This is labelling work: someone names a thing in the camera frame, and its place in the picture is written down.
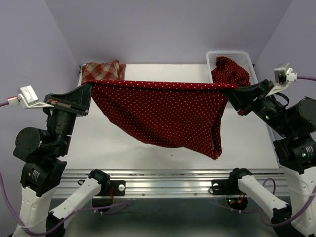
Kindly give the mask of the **red plaid skirt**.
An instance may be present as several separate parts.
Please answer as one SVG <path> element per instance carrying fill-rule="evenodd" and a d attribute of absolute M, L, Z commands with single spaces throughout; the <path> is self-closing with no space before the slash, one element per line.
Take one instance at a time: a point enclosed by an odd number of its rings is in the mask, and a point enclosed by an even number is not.
<path fill-rule="evenodd" d="M 82 67 L 81 83 L 95 80 L 124 80 L 126 64 L 118 60 L 109 63 L 90 62 Z"/>

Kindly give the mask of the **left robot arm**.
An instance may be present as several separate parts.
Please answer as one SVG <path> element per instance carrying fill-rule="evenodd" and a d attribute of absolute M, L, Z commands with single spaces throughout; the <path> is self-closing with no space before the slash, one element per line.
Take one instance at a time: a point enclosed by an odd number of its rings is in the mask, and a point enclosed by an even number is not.
<path fill-rule="evenodd" d="M 11 106 L 42 109 L 46 129 L 26 127 L 15 140 L 13 155 L 24 162 L 21 174 L 22 203 L 15 237 L 55 237 L 64 234 L 71 217 L 95 195 L 106 194 L 110 176 L 96 169 L 60 206 L 50 210 L 52 197 L 67 163 L 61 161 L 69 150 L 76 118 L 89 112 L 92 88 L 85 84 L 65 94 L 48 94 L 40 101 L 31 86 L 8 98 Z"/>

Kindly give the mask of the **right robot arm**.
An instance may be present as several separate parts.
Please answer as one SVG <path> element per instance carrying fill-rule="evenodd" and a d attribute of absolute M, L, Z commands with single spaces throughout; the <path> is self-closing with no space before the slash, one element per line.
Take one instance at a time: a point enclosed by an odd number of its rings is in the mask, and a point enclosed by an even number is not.
<path fill-rule="evenodd" d="M 280 139 L 274 148 L 287 180 L 290 203 L 270 193 L 245 168 L 234 169 L 227 180 L 232 193 L 243 192 L 268 217 L 268 226 L 280 237 L 313 237 L 316 234 L 316 101 L 306 97 L 293 106 L 276 99 L 275 85 L 268 80 L 224 90 L 240 116 L 254 113 Z"/>

